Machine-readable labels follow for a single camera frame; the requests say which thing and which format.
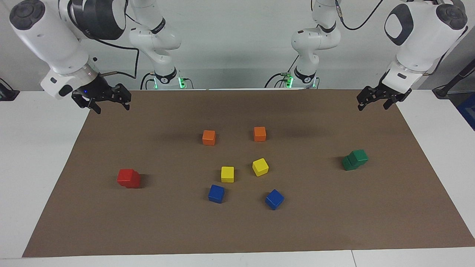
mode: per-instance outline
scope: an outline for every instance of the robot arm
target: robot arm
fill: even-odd
[[[387,99],[385,109],[404,101],[410,87],[461,37],[467,24],[465,13],[460,0],[407,2],[394,8],[384,28],[399,51],[378,86],[367,86],[357,96],[359,110],[380,99]]]
[[[312,17],[316,28],[303,29],[292,35],[292,47],[299,57],[292,70],[295,87],[314,86],[319,64],[318,50],[331,49],[340,43],[341,33],[336,27],[338,13],[334,0],[316,0]]]
[[[107,84],[53,8],[40,0],[24,0],[11,10],[9,19],[20,39],[48,63],[50,71],[41,81],[46,92],[57,99],[72,93],[81,108],[98,114],[96,102],[101,101],[118,102],[129,110],[131,94],[122,84],[114,88]]]
[[[129,39],[152,61],[158,88],[183,87],[180,71],[167,51],[180,47],[180,36],[161,15],[156,0],[132,0],[131,6],[139,25],[130,31]]]

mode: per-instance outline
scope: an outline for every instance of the cube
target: cube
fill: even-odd
[[[254,127],[254,142],[264,142],[266,140],[266,128]]]
[[[214,145],[216,143],[216,132],[204,130],[202,140],[204,145]]]
[[[252,169],[257,177],[266,174],[269,171],[269,165],[264,158],[252,162]]]
[[[221,167],[221,182],[234,182],[234,167]]]
[[[272,190],[272,192],[270,192],[266,197],[266,204],[269,205],[272,210],[276,210],[283,201],[284,196],[275,189]]]
[[[348,156],[343,158],[342,164],[343,164],[343,168],[345,168],[346,171],[352,171],[352,170],[356,170],[358,168],[358,166],[353,166],[350,163],[350,160],[348,160]]]
[[[122,169],[117,176],[117,182],[126,188],[139,188],[140,175],[133,169]]]
[[[346,171],[358,169],[369,160],[363,149],[352,151],[348,156],[343,158],[342,164]]]
[[[352,166],[362,166],[364,165],[369,159],[366,155],[366,152],[363,149],[352,151],[348,155],[348,160],[350,161]]]
[[[221,187],[215,184],[211,185],[211,188],[209,189],[209,193],[208,193],[209,201],[221,204],[223,203],[223,198],[224,198],[224,187]]]

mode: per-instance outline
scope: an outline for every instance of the table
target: table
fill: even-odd
[[[448,100],[436,99],[431,91],[415,91],[398,107],[473,235],[474,131]],[[1,103],[0,266],[468,267],[475,263],[475,248],[21,259],[87,113],[70,99],[58,101],[45,92],[22,92],[14,102]]]

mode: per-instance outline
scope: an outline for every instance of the red block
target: red block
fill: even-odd
[[[117,182],[127,188],[139,188],[140,175],[132,169],[122,169],[117,176]]]

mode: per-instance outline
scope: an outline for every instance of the blue block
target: blue block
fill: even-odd
[[[279,193],[277,190],[272,190],[267,197],[266,197],[266,203],[269,205],[269,207],[272,210],[276,210],[280,204],[284,201],[284,196]]]
[[[218,185],[211,185],[209,189],[208,199],[209,201],[216,202],[221,204],[223,202],[224,197],[224,187]]]

